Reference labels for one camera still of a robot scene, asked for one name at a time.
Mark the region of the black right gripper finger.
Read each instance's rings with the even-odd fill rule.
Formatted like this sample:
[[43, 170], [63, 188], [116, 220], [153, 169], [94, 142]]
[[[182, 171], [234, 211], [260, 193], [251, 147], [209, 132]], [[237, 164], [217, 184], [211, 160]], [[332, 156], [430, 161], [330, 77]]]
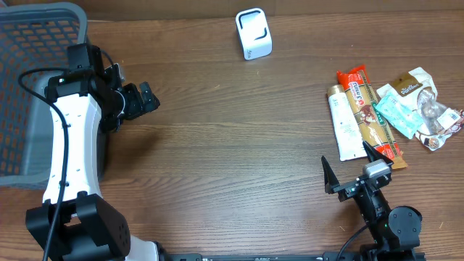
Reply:
[[391, 159], [389, 159], [387, 156], [377, 151], [367, 141], [363, 141], [362, 145], [367, 154], [367, 158], [369, 162], [375, 162], [376, 160], [383, 160], [387, 165], [393, 165], [393, 161]]
[[325, 192], [327, 194], [333, 194], [336, 192], [336, 188], [340, 186], [339, 180], [324, 156], [321, 157], [321, 163], [323, 167]]

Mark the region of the orange spaghetti packet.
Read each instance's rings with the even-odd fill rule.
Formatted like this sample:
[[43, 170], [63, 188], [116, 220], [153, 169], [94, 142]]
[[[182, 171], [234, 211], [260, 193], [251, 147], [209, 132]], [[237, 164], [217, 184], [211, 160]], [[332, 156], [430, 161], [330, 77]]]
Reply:
[[370, 84], [365, 66], [360, 65], [349, 72], [337, 71], [336, 77], [347, 95], [363, 140], [388, 157], [393, 162], [393, 169], [407, 167], [387, 120], [375, 108], [378, 98]]

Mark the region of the white hair product tube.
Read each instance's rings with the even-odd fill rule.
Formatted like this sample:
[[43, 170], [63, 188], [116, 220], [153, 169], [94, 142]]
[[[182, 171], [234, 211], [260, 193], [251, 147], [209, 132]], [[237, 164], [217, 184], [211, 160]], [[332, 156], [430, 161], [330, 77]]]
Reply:
[[341, 161], [366, 157], [363, 138], [342, 85], [327, 89], [328, 105]]

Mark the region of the teal wet wipes pack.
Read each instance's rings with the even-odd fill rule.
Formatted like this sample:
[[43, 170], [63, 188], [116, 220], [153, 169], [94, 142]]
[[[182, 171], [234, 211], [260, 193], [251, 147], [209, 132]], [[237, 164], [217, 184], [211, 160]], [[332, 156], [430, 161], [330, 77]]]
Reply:
[[423, 124], [422, 117], [416, 110], [404, 105], [400, 96], [389, 91], [374, 107], [403, 136], [412, 139]]

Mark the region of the beige bread snack bag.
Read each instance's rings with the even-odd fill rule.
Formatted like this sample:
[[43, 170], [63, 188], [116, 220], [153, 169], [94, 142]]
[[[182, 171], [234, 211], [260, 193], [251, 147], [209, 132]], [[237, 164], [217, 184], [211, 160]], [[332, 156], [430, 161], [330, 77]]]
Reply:
[[422, 117], [423, 124], [413, 138], [431, 151], [443, 147], [449, 137], [463, 128], [463, 111], [437, 101], [433, 78], [422, 67], [407, 71], [376, 90], [380, 98], [389, 91], [399, 95], [404, 105]]

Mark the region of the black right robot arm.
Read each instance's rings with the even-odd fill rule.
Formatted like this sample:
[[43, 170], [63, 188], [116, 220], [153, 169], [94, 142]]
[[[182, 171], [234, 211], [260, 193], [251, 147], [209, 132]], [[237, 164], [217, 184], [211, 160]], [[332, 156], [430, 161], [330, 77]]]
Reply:
[[[391, 208], [381, 189], [392, 181], [393, 161], [374, 149], [367, 141], [362, 143], [369, 163], [362, 175], [340, 184], [325, 157], [321, 157], [325, 192], [337, 194], [339, 201], [353, 199], [365, 225], [354, 233], [337, 252], [325, 253], [326, 260], [425, 260], [417, 253], [420, 246], [422, 214], [414, 207]], [[348, 246], [363, 232], [370, 231], [374, 240], [364, 244], [358, 252], [348, 252]]]

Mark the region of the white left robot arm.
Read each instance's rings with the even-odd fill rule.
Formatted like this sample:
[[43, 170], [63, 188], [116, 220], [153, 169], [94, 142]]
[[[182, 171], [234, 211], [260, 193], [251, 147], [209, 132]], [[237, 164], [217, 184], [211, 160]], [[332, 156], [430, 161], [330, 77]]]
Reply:
[[67, 58], [41, 95], [53, 120], [51, 169], [41, 206], [26, 212], [26, 227], [45, 260], [164, 260], [159, 244], [133, 236], [103, 199], [98, 177], [102, 135], [160, 101], [148, 83], [124, 84], [119, 65], [105, 67], [108, 55], [98, 46], [70, 46]]

